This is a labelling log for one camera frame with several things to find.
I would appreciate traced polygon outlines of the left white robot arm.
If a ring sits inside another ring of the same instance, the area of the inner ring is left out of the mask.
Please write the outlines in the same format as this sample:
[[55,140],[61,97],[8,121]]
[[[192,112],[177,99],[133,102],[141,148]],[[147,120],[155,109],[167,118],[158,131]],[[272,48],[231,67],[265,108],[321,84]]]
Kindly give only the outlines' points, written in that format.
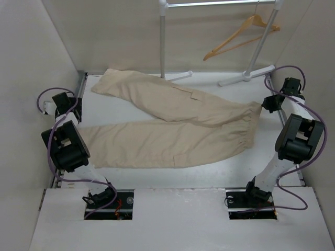
[[89,192],[83,200],[94,211],[113,208],[117,191],[90,163],[90,152],[77,128],[82,120],[81,100],[66,88],[57,89],[63,92],[52,97],[55,124],[41,133],[50,170],[61,181],[87,183]]

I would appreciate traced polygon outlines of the white metal clothes rack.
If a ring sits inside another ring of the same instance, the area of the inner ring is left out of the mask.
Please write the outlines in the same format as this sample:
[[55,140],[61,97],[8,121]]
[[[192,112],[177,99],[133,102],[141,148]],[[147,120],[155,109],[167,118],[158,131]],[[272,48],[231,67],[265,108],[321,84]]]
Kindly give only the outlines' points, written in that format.
[[262,18],[254,14],[248,18],[229,39],[222,43],[217,48],[209,52],[204,59],[207,60],[215,55],[218,55],[220,49],[229,43],[233,38],[238,36],[240,33],[248,29],[250,26],[255,25],[264,28],[263,35],[260,36],[260,41],[254,51],[252,59],[247,67],[247,69],[240,73],[235,73],[232,77],[219,81],[219,86],[227,86],[236,84],[238,82],[249,82],[255,77],[265,75],[267,73],[275,70],[274,65],[269,65],[267,67],[253,70],[256,60],[260,55],[260,52],[263,48],[263,45],[270,34],[270,32],[277,31],[278,29],[273,26],[274,20],[283,5],[283,1],[216,1],[216,2],[198,2],[198,3],[180,3],[180,4],[168,4],[167,1],[159,1],[159,15],[160,15],[160,77],[165,79],[165,16],[167,10],[170,8],[186,8],[186,7],[203,7],[203,6],[233,6],[233,5],[264,5],[264,4],[273,4],[273,10],[268,19],[267,23],[264,23]]

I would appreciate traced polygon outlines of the wooden clothes hanger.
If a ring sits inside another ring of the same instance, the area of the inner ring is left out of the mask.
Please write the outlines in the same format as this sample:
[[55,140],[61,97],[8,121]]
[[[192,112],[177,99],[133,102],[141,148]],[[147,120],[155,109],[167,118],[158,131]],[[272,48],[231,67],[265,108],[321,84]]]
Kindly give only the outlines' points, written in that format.
[[233,39],[237,38],[239,35],[241,35],[243,32],[245,32],[247,29],[249,29],[252,26],[255,27],[261,27],[266,28],[268,23],[265,23],[262,19],[262,17],[258,14],[254,14],[250,16],[248,19],[246,19],[242,25],[238,28],[237,31],[235,31],[230,37],[228,37],[224,42],[222,42],[220,45],[216,46],[214,49],[209,51],[203,58],[203,61],[207,61],[210,58],[213,58],[215,56],[218,56],[220,54],[223,54],[225,52],[237,49],[239,47],[242,47],[244,45],[247,45],[253,41],[260,40],[262,36],[255,37],[253,39],[244,41],[242,43],[236,44],[233,47],[230,47],[228,49],[223,49],[226,45],[228,45]]

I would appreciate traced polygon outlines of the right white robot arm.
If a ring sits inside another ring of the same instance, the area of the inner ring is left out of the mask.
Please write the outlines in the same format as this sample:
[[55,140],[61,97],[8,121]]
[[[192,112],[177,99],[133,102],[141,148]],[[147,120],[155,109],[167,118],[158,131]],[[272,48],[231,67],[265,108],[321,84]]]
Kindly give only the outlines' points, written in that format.
[[243,201],[249,207],[265,203],[279,184],[280,178],[291,173],[294,166],[309,161],[321,138],[327,137],[325,122],[305,105],[302,85],[296,78],[286,78],[280,91],[264,98],[262,107],[273,113],[282,111],[286,123],[275,142],[275,155],[266,168],[246,186]]

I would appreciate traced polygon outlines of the beige trousers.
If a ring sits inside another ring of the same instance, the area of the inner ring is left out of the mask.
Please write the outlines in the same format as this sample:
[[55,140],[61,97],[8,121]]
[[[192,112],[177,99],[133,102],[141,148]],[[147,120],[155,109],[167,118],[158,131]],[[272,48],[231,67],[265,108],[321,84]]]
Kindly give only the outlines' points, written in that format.
[[97,167],[187,168],[240,154],[254,144],[262,107],[240,104],[137,71],[108,69],[92,92],[153,116],[79,130]]

